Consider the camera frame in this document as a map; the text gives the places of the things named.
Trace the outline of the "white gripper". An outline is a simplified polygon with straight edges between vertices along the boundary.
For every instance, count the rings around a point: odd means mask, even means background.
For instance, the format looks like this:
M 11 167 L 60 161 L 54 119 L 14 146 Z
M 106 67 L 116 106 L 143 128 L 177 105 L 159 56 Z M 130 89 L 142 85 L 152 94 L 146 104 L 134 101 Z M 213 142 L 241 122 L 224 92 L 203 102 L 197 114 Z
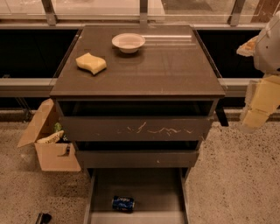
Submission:
M 253 56 L 257 39 L 258 37 L 255 36 L 240 45 L 236 53 L 244 57 Z M 259 81 L 251 81 L 247 87 L 245 107 L 240 115 L 240 129 L 251 133 L 261 128 L 279 106 L 280 77 L 278 75 L 264 75 Z

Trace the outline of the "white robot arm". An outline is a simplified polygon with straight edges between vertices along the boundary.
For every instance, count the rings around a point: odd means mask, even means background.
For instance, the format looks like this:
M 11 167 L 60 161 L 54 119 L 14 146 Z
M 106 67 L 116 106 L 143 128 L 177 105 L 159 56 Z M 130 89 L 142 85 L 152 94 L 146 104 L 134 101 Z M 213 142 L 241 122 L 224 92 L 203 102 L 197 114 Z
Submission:
M 263 73 L 259 81 L 248 84 L 240 116 L 240 128 L 250 133 L 261 128 L 280 106 L 280 11 L 236 53 L 252 56 L 255 69 Z

